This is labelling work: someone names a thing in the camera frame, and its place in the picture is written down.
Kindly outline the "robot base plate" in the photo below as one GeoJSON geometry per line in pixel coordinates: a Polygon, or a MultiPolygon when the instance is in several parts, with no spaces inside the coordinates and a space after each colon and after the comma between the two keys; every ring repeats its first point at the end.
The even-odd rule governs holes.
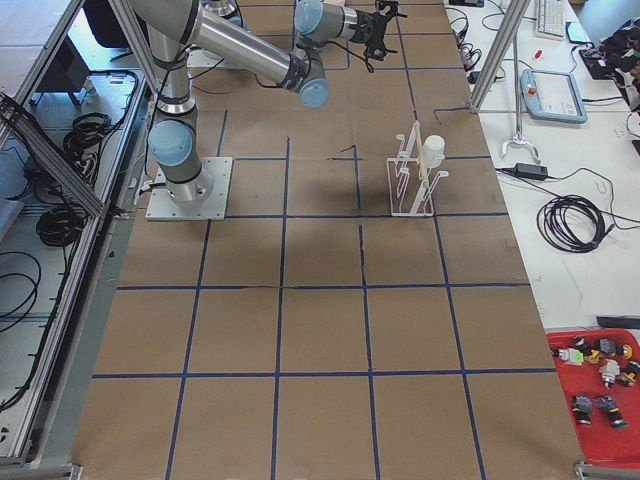
{"type": "Polygon", "coordinates": [[[201,172],[189,183],[167,182],[158,168],[146,218],[151,221],[224,220],[227,210],[232,157],[201,157],[201,172]]]}

